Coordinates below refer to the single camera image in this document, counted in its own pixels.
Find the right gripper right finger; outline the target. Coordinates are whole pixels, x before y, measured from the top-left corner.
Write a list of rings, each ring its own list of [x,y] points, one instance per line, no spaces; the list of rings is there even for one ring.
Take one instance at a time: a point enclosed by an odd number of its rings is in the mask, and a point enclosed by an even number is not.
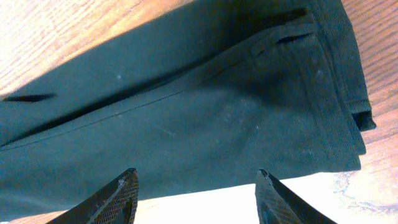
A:
[[[255,196],[260,224],[336,224],[264,169],[256,174]]]

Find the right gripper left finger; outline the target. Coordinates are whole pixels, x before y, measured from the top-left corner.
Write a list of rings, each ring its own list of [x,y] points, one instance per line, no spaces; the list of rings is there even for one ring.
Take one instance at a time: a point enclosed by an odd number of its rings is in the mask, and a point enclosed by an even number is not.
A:
[[[137,170],[129,168],[91,197],[48,224],[133,224],[137,211]]]

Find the black t-shirt with logo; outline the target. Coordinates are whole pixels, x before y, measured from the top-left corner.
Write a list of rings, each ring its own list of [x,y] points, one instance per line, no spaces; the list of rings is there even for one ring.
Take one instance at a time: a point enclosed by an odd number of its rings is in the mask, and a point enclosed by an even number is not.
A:
[[[375,126],[341,1],[193,1],[1,102],[1,220],[130,167],[142,199],[358,170]]]

